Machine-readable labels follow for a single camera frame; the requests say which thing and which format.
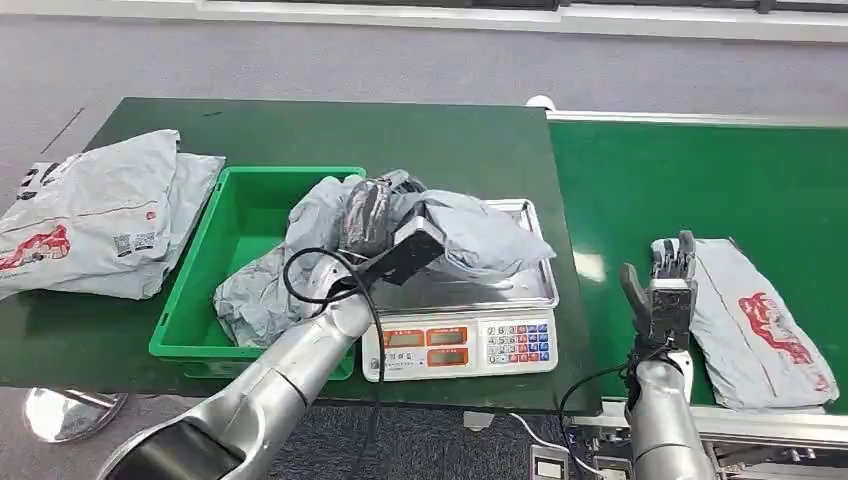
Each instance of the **red printed logo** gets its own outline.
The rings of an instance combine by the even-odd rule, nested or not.
[[[68,255],[71,243],[64,225],[56,225],[50,233],[37,233],[21,242],[15,251],[0,257],[0,270],[11,270],[44,259],[59,259]]]
[[[810,351],[801,344],[798,336],[786,326],[785,317],[780,307],[765,293],[758,292],[750,298],[739,298],[739,308],[748,317],[751,330],[765,340],[771,348],[788,353],[795,365],[815,366]],[[814,375],[816,377],[816,391],[825,391],[830,388],[824,375],[818,372],[815,372]]]

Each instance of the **gray carpet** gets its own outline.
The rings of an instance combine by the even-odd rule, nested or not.
[[[844,114],[846,78],[839,45],[3,17],[0,210],[33,161],[79,151],[124,96],[515,105],[543,93],[571,110]],[[0,389],[0,480],[89,479],[131,433],[185,408],[133,401],[97,437],[49,446],[23,431],[23,394]],[[272,477],[343,478],[366,414],[313,410]],[[387,409],[363,478],[526,478],[515,421],[461,425],[459,412]],[[552,438],[550,420],[539,427]]]

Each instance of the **qr code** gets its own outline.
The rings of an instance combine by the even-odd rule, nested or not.
[[[132,248],[130,248],[130,236],[128,234],[115,235],[112,237],[112,240],[115,242],[115,250],[118,253],[118,257],[124,257],[132,253]]]
[[[151,250],[153,249],[153,232],[139,233],[133,239],[133,250]]]

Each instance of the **metal table leg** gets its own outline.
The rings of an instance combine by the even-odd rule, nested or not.
[[[80,440],[112,421],[128,396],[33,388],[24,401],[24,423],[43,442]]]

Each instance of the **digital scale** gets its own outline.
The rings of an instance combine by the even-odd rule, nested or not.
[[[492,200],[542,236],[529,200]],[[559,302],[550,262],[491,285],[424,270],[398,287],[380,283],[372,294],[380,311],[386,347],[385,381],[514,375],[557,365]],[[373,325],[362,338],[362,371],[371,382],[379,372]]]

